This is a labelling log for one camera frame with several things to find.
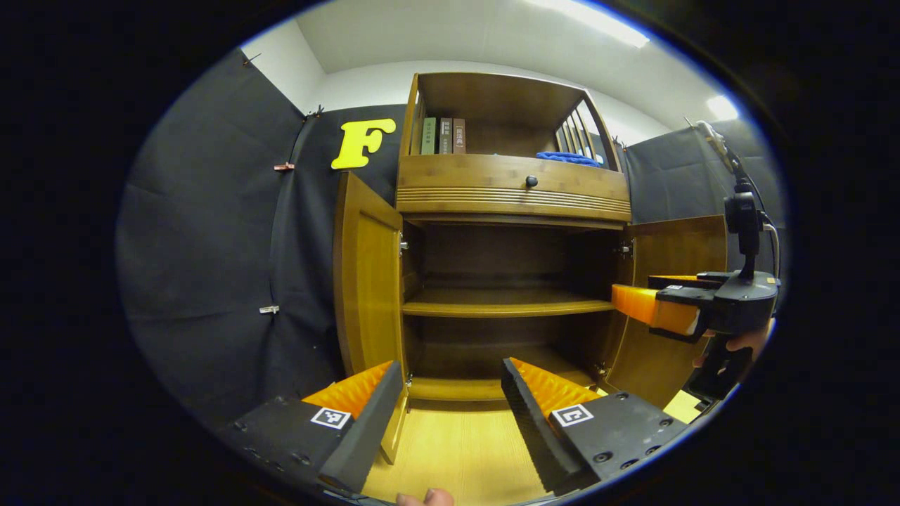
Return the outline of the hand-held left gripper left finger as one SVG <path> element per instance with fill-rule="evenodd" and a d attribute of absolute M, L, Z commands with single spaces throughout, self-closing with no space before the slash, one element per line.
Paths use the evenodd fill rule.
<path fill-rule="evenodd" d="M 389 360 L 301 398 L 283 395 L 227 422 L 222 441 L 284 483 L 360 494 L 402 391 Z"/>

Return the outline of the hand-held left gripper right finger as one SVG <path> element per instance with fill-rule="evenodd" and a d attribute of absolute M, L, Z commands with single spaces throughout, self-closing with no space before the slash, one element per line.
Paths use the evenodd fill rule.
<path fill-rule="evenodd" d="M 518 358 L 502 361 L 501 388 L 544 490 L 556 496 L 617 480 L 688 428 L 627 391 L 597 394 Z"/>

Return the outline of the wooden shoe cabinet door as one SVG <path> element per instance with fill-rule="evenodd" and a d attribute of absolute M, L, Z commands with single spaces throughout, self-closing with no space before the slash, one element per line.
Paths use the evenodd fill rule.
<path fill-rule="evenodd" d="M 392 361 L 401 393 L 392 406 L 380 452 L 394 463 L 409 410 L 409 367 L 403 336 L 401 214 L 358 176 L 340 175 L 333 241 L 335 322 L 347 375 Z"/>
<path fill-rule="evenodd" d="M 626 227 L 629 257 L 615 254 L 617 283 L 646 287 L 650 275 L 695 275 L 726 271 L 728 240 L 724 216 L 656 221 Z M 605 393 L 627 391 L 664 409 L 693 374 L 693 360 L 708 337 L 688 344 L 649 333 L 646 324 L 612 311 L 598 386 Z"/>

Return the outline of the wooden double-door shoe cabinet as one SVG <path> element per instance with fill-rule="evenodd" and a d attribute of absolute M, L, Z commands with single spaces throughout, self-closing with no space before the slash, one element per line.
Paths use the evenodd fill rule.
<path fill-rule="evenodd" d="M 426 117 L 437 118 L 437 135 L 441 118 L 465 122 L 467 153 L 437 154 L 437 140 L 434 155 L 575 153 L 624 175 L 588 91 L 568 84 L 505 74 L 416 74 L 399 163 L 421 156 Z M 402 304 L 425 288 L 545 287 L 611 302 L 619 273 L 614 255 L 628 257 L 624 236 L 631 221 L 397 211 L 403 218 Z M 409 397 L 421 403 L 501 403 L 505 358 L 595 389 L 610 313 L 504 319 L 402 313 Z"/>

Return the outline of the wooden cabinet drawer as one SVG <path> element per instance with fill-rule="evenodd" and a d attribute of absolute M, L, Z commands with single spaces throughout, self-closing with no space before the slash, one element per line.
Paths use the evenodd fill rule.
<path fill-rule="evenodd" d="M 525 186 L 528 175 L 538 178 L 537 187 Z M 513 156 L 402 157 L 396 206 L 402 214 L 503 214 L 632 221 L 623 174 Z"/>

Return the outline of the black backdrop cloth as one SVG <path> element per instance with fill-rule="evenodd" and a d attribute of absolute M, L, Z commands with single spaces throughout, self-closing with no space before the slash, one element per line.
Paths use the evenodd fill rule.
<path fill-rule="evenodd" d="M 124 187 L 115 253 L 123 307 L 149 366 L 219 428 L 278 395 L 346 377 L 333 291 L 348 122 L 405 106 L 304 116 L 236 49 L 148 135 Z M 274 171 L 292 163 L 295 170 Z M 277 314 L 260 307 L 279 305 Z"/>
<path fill-rule="evenodd" d="M 777 271 L 783 284 L 790 272 L 790 199 L 769 142 L 743 119 L 712 122 L 726 147 L 736 154 L 757 189 L 754 195 L 778 231 Z M 698 126 L 678 129 L 633 145 L 615 145 L 626 175 L 636 223 L 724 213 L 733 194 L 734 175 L 724 166 Z"/>

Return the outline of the wooden inner shelf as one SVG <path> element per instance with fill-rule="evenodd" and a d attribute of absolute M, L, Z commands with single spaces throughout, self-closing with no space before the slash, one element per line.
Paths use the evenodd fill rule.
<path fill-rule="evenodd" d="M 604 313 L 613 311 L 610 301 L 556 288 L 425 288 L 405 301 L 405 315 L 504 319 Z"/>

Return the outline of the blue folded cloth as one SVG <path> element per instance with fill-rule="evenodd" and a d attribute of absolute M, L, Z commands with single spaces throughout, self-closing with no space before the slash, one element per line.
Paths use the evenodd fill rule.
<path fill-rule="evenodd" d="M 575 153 L 537 153 L 536 157 L 541 158 L 541 160 L 581 164 L 582 166 L 593 167 L 594 169 L 600 169 L 602 167 L 602 164 L 595 160 L 595 158 Z"/>

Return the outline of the long ceiling light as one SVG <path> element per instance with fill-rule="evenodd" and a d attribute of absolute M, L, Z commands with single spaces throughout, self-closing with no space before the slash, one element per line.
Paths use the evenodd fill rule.
<path fill-rule="evenodd" d="M 534 4 L 540 8 L 549 9 L 557 12 L 569 19 L 578 20 L 583 25 L 587 25 L 595 31 L 604 33 L 617 41 L 624 43 L 630 47 L 643 48 L 650 42 L 650 38 L 642 32 L 634 29 L 632 25 L 628 25 L 623 20 L 611 15 L 607 11 L 602 10 L 585 2 L 585 0 L 523 0 L 528 4 Z"/>

